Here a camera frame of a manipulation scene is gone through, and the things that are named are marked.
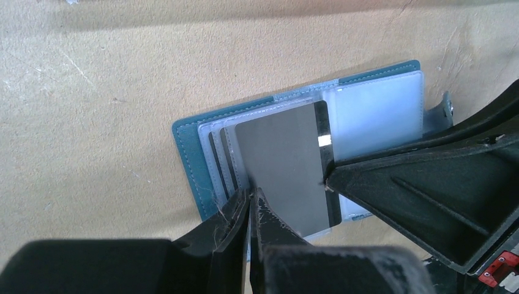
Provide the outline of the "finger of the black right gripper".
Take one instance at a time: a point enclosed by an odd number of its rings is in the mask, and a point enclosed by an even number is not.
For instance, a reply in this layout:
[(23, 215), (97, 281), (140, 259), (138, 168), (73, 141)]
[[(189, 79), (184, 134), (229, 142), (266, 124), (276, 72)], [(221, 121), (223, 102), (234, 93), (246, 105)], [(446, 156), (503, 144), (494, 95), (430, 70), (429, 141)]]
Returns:
[(338, 163), (325, 185), (455, 271), (518, 243), (518, 83), (432, 137)]

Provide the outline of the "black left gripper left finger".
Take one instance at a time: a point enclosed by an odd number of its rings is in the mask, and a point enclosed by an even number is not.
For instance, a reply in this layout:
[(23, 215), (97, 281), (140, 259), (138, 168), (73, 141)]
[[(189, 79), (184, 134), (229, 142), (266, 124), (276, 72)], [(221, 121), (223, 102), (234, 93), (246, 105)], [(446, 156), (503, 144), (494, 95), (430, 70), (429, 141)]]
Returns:
[(242, 293), (251, 194), (168, 239), (47, 239), (1, 272), (2, 293)]

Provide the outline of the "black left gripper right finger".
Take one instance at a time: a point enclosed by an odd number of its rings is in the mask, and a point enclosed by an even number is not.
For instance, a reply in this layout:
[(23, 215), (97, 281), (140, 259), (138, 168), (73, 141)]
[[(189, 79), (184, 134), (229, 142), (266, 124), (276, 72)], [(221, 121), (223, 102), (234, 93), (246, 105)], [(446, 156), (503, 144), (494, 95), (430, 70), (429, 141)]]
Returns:
[(394, 246), (313, 246), (277, 216), (263, 191), (250, 194), (254, 293), (434, 293), (411, 251)]

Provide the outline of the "blue card holder wallet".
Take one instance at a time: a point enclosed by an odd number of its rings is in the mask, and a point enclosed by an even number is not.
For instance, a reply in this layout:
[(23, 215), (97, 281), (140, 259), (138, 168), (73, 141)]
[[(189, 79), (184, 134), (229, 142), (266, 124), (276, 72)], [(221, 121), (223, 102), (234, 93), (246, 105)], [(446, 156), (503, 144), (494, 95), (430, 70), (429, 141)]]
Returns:
[[(449, 95), (424, 110), (424, 90), (420, 63), (410, 60), (176, 121), (172, 133), (202, 220), (219, 213), (235, 191), (255, 188), (245, 174), (237, 124), (323, 100), (334, 164), (450, 128)], [(338, 196), (341, 223), (368, 216), (365, 208)]]

